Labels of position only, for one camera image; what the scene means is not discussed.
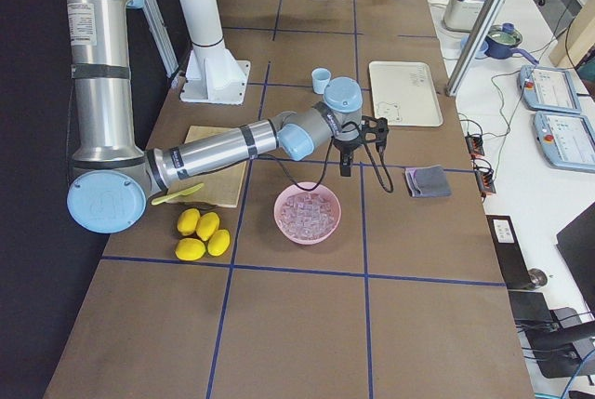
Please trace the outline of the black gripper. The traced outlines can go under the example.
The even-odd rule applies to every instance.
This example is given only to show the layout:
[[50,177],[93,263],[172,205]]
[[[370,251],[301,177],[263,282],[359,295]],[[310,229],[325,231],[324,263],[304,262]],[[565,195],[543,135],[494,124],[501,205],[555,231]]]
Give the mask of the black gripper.
[[362,139],[360,137],[352,140],[340,140],[339,138],[333,138],[332,143],[334,147],[339,151],[340,176],[351,176],[353,154],[360,146],[363,145]]

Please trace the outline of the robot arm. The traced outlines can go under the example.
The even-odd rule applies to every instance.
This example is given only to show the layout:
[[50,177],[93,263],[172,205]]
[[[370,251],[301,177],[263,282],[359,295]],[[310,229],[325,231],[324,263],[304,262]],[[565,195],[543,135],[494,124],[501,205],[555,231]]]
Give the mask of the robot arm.
[[126,27],[126,8],[136,0],[66,1],[80,133],[67,207],[92,232],[131,227],[148,199],[176,181],[276,149],[299,161],[325,142],[349,160],[364,141],[361,89],[338,77],[305,113],[279,113],[168,150],[142,151],[134,137]]

